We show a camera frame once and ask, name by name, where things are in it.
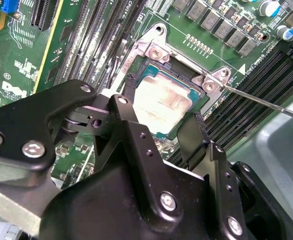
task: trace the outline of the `dimm slot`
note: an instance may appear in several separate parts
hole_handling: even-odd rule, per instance
[[[74,69],[72,70],[70,79],[79,79],[81,77],[79,75],[79,70],[80,70],[81,65],[83,64],[83,57],[87,53],[88,48],[89,48],[89,46],[95,36],[95,33],[98,30],[98,24],[101,22],[103,13],[106,10],[107,2],[108,2],[107,0],[102,0],[102,1],[100,1],[99,5],[97,7],[97,11],[94,14],[93,22],[90,25],[90,28],[87,32],[87,35],[84,39],[82,46],[81,46],[80,54],[75,61]]]
[[[277,101],[275,101],[275,104],[282,104],[285,100],[286,97],[284,96],[285,94],[291,95],[293,94],[293,87],[291,87],[290,89],[285,89],[283,92],[281,92],[279,94],[279,99]],[[267,107],[262,107],[261,109],[261,113],[257,114],[257,118],[254,119],[253,121],[251,121],[251,119],[247,119],[246,121],[250,121],[250,124],[246,127],[246,129],[239,129],[239,131],[237,131],[237,135],[234,136],[231,140],[221,140],[220,143],[218,143],[219,145],[223,146],[225,149],[230,149],[234,144],[236,144],[240,139],[243,138],[243,136],[245,134],[247,134],[247,132],[249,132],[250,130],[254,129],[259,123],[261,123],[269,114],[272,113],[272,109],[267,108]]]
[[[109,24],[109,28],[107,31],[107,34],[105,36],[103,36],[103,39],[100,43],[100,45],[98,46],[98,49],[96,51],[96,54],[94,56],[94,63],[93,64],[89,64],[90,69],[88,70],[89,66],[87,65],[86,68],[86,74],[85,74],[85,81],[87,83],[91,83],[91,80],[95,74],[95,70],[96,70],[96,66],[101,58],[101,55],[103,54],[103,52],[105,51],[105,49],[107,48],[108,44],[111,41],[112,36],[114,36],[117,30],[117,27],[119,26],[119,20],[120,17],[123,15],[123,11],[125,9],[126,4],[128,3],[128,0],[123,0],[120,1],[117,5],[116,5],[116,14],[114,15],[114,17],[111,19],[111,22]]]
[[[284,56],[282,52],[275,53],[275,55],[275,57],[273,55],[266,59],[266,61],[263,63],[265,67],[262,68],[261,71],[256,72],[254,73],[254,75],[249,77],[249,79],[252,80],[248,80],[248,77],[245,77],[242,83],[237,88],[245,93],[248,93],[249,90],[253,88],[256,84],[258,84],[261,81],[261,79],[270,71],[270,68],[268,66],[274,66]],[[207,131],[209,132],[212,128],[214,128],[216,124],[218,124],[216,120],[221,116],[227,114],[230,111],[230,109],[232,109],[239,102],[239,100],[240,98],[236,94],[229,94],[229,96],[222,103],[223,106],[228,107],[219,107],[214,111],[215,117],[209,117],[205,122]]]
[[[66,54],[59,67],[54,84],[60,84],[67,81],[70,77],[72,66],[76,60],[83,38],[97,10],[98,0],[84,0],[79,12],[73,35],[66,48]]]
[[[129,12],[127,16],[131,17],[126,17],[122,23],[121,29],[119,30],[119,33],[116,35],[115,39],[113,40],[113,44],[111,45],[107,56],[106,56],[106,61],[104,62],[104,65],[102,66],[102,69],[106,67],[107,63],[110,62],[111,59],[114,58],[114,55],[117,51],[117,48],[119,46],[119,43],[121,42],[122,39],[127,40],[128,37],[130,36],[130,33],[139,17],[141,14],[142,10],[144,9],[145,4],[147,3],[148,0],[136,0],[133,1],[131,8],[129,9]],[[96,79],[98,80],[97,82],[97,91],[100,92],[102,88],[105,87],[106,85],[106,80],[108,79],[108,75],[104,75],[104,77],[101,77],[101,73],[98,72]]]
[[[88,70],[91,68],[91,66],[96,60],[96,53],[99,51],[101,42],[103,41],[105,37],[106,31],[109,32],[109,29],[111,28],[109,27],[110,21],[112,20],[114,11],[116,10],[118,3],[119,3],[118,0],[114,0],[112,3],[111,9],[107,13],[105,20],[102,22],[99,22],[100,24],[98,25],[98,29],[97,29],[98,35],[95,35],[94,39],[89,43],[91,51],[85,53],[85,57],[84,57],[85,61],[82,62],[82,66],[80,69],[81,76],[79,79],[82,81],[85,81],[86,83],[90,85],[93,85],[93,83],[91,82],[91,79],[87,77]]]
[[[266,96],[261,96],[261,98],[266,99],[270,102],[276,102],[276,98],[274,98],[274,96],[277,96],[279,94],[279,92],[283,92],[283,89],[285,89],[288,86],[288,78],[286,77],[285,79],[283,79],[281,81],[281,83],[279,83],[276,87],[272,86],[268,89],[270,89],[270,91],[266,90],[264,93],[267,93]],[[221,129],[218,133],[213,133],[211,136],[212,138],[216,139],[218,142],[220,142],[222,144],[222,142],[224,141],[224,138],[226,136],[229,136],[233,131],[235,131],[238,127],[243,127],[244,124],[247,122],[247,120],[249,119],[248,116],[257,116],[257,111],[259,111],[263,106],[260,104],[257,104],[255,102],[246,102],[246,107],[241,109],[239,111],[239,113],[237,114],[237,116],[235,116],[235,118],[232,120],[234,122],[237,123],[237,125],[233,125],[230,127],[230,129],[228,131],[224,131],[223,129]]]
[[[290,67],[291,63],[290,62],[284,62],[283,64],[280,65],[279,72],[270,72],[270,77],[268,77],[268,79],[264,82],[262,82],[260,85],[258,85],[258,87],[254,90],[254,91],[249,91],[251,95],[256,96],[258,98],[263,98],[262,94],[265,92],[265,89],[269,88],[274,82],[276,82],[276,80],[287,71],[287,69]],[[238,98],[237,103],[235,105],[233,105],[232,107],[230,107],[229,111],[232,110],[230,112],[230,114],[228,115],[224,115],[219,117],[218,121],[216,124],[218,125],[222,125],[223,127],[227,127],[229,124],[231,124],[233,122],[233,120],[236,118],[235,116],[238,114],[238,112],[242,113],[244,112],[247,108],[248,108],[248,104],[251,101],[248,99],[245,99],[243,97]],[[208,131],[209,135],[215,136],[218,135],[219,133],[217,131],[221,131],[220,128],[211,128],[213,129],[213,131]]]

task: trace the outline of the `black plastic bracket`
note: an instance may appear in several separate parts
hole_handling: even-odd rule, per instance
[[[293,240],[293,221],[255,171],[243,162],[232,166],[248,229],[255,239]]]
[[[1,107],[0,182],[35,186],[45,178],[56,159],[53,141],[64,116],[76,107],[91,105],[96,96],[82,81],[70,80]],[[42,143],[45,154],[38,158],[24,155],[22,147],[29,141]]]
[[[217,239],[248,239],[236,174],[225,151],[210,142],[194,115],[178,129],[182,158],[209,184],[207,229]]]
[[[113,95],[108,108],[114,130],[109,141],[95,137],[95,170],[126,161],[144,220],[155,231],[171,231],[182,219],[183,209],[148,127],[138,123],[133,105],[121,95]],[[119,151],[127,159],[119,158]],[[163,193],[175,202],[173,209],[162,205]]]

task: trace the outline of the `green circuit board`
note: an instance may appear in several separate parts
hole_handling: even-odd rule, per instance
[[[190,11],[198,1],[205,6],[205,11],[194,17]],[[105,87],[107,77],[104,77],[104,68],[109,64],[108,53],[115,50],[113,44],[124,34],[122,26],[130,24],[128,16],[133,13],[137,1],[59,0],[52,10],[54,17],[50,27],[46,30],[31,24],[37,2],[39,0],[20,0],[15,13],[4,14],[1,11],[3,0],[0,0],[0,106],[72,78],[84,80],[98,90]],[[129,32],[115,76],[121,71],[135,42],[154,24],[163,23],[169,46],[209,73],[221,67],[230,68],[228,83],[236,87],[279,41],[283,41],[275,34],[277,27],[286,25],[293,29],[293,0],[280,0],[281,9],[275,17],[258,14],[261,0],[185,0],[182,1],[186,3],[185,7],[180,9],[175,2],[146,2]],[[232,16],[226,17],[229,9],[235,11]],[[210,13],[217,18],[216,26],[207,30],[207,26],[203,26]],[[227,21],[233,31],[253,42],[250,52],[243,46],[232,46],[232,43],[215,35],[222,21]],[[109,27],[113,27],[111,32],[107,31]],[[128,73],[136,74],[145,60],[145,57],[138,56]],[[218,108],[227,95],[221,95],[204,117]],[[200,108],[207,99],[204,97],[196,107]],[[80,179],[92,174],[95,159],[91,137],[79,135],[75,142],[68,143],[67,148],[60,145],[56,151],[57,161],[51,173],[54,178],[65,180],[70,175],[70,184],[75,183],[78,174],[74,173],[75,167],[76,172],[79,168],[83,169]],[[168,152],[162,153],[164,159],[169,155]]]

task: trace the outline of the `black plastic part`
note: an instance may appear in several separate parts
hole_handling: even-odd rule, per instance
[[[144,220],[157,232],[171,231],[182,219],[183,210],[148,127],[138,123],[132,103],[121,95],[113,95],[108,108],[115,119],[113,133],[109,140],[94,138],[94,171],[103,171],[108,165],[124,161]],[[161,205],[163,192],[175,199],[174,210]]]
[[[165,166],[181,198],[179,204],[184,215],[171,231],[154,231],[141,214],[137,192],[130,177],[131,170],[122,160],[58,194],[44,213],[39,239],[210,239],[205,224],[206,182]]]
[[[236,174],[230,169],[224,150],[210,142],[205,129],[201,127],[202,122],[199,123],[195,115],[189,117],[178,129],[177,139],[183,161],[189,164],[190,170],[209,182],[207,230],[212,238],[248,239]],[[243,226],[242,235],[235,235],[230,229],[227,222],[229,217],[235,218]]]
[[[0,182],[34,186],[46,176],[56,159],[53,141],[66,112],[92,104],[97,95],[92,88],[91,92],[81,90],[82,85],[79,80],[67,81],[0,108]],[[25,156],[22,146],[29,141],[42,143],[45,154]]]
[[[31,25],[41,31],[51,26],[58,0],[36,0],[31,17]]]
[[[243,162],[236,162],[232,170],[240,181],[245,222],[252,235],[258,240],[293,240],[292,219],[254,170]]]

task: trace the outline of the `hole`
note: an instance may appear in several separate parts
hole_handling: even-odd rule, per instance
[[[262,38],[261,38],[261,42],[262,43],[266,43],[270,38],[270,35],[268,33],[265,33]]]
[[[128,103],[128,101],[125,98],[121,97],[121,96],[118,97],[118,100],[119,100],[120,103],[123,103],[123,104]]]
[[[232,193],[232,187],[231,187],[230,185],[226,185],[226,189],[227,189],[230,193]]]
[[[146,155],[148,155],[149,157],[152,157],[152,156],[153,156],[153,152],[149,149],[149,150],[146,152]]]
[[[92,127],[95,129],[99,128],[102,124],[102,121],[100,119],[94,119],[91,123]]]
[[[157,32],[158,35],[163,34],[163,28],[162,28],[162,27],[157,26],[157,27],[155,28],[155,30],[156,30],[156,32]]]

